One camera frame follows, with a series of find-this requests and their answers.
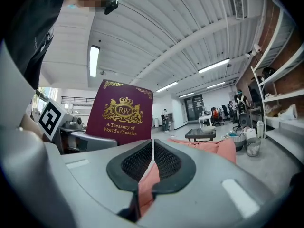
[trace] pink fabric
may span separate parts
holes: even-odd
[[[232,139],[208,142],[190,142],[186,140],[168,139],[168,141],[186,145],[190,148],[218,154],[232,163],[236,163],[236,147]],[[149,173],[138,184],[138,197],[141,216],[144,216],[153,203],[152,187],[160,182],[157,165],[154,164]]]
[[[236,163],[236,146],[231,138],[221,141],[208,141],[208,142],[190,142],[187,140],[168,139],[170,142],[186,145],[188,147],[204,150],[218,154],[232,163]]]

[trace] desk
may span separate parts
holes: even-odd
[[[249,109],[251,128],[253,128],[252,113],[253,113],[253,112],[256,112],[256,111],[260,111],[260,110],[261,110],[261,107],[260,107],[260,106],[259,106],[258,108]]]
[[[213,141],[213,138],[216,137],[216,131],[211,133],[204,133],[201,128],[194,128],[191,129],[189,132],[186,133],[185,138],[190,141],[190,139],[209,139],[209,141]]]
[[[209,115],[209,116],[201,116],[199,118],[199,124],[200,124],[201,120],[208,120],[208,119],[209,119],[209,123],[210,123],[210,126],[211,126],[211,115]]]

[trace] rw logo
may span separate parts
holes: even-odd
[[[110,105],[106,104],[104,108],[103,117],[105,119],[112,119],[114,121],[120,121],[122,123],[135,123],[141,124],[143,112],[140,111],[140,105],[135,107],[133,100],[126,98],[120,98],[117,104],[114,99],[111,100]]]

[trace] book cover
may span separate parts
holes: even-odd
[[[103,80],[86,133],[117,140],[119,145],[151,138],[153,92]]]

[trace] ceiling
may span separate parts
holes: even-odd
[[[259,40],[265,12],[265,0],[243,0],[244,19],[236,19],[233,0],[119,2],[109,15],[61,10],[41,86],[97,90],[110,79],[156,91],[176,81],[168,91],[182,95],[223,81],[230,85],[248,65],[244,54]],[[92,45],[101,48],[96,78],[89,76]],[[231,67],[198,74],[228,57]]]

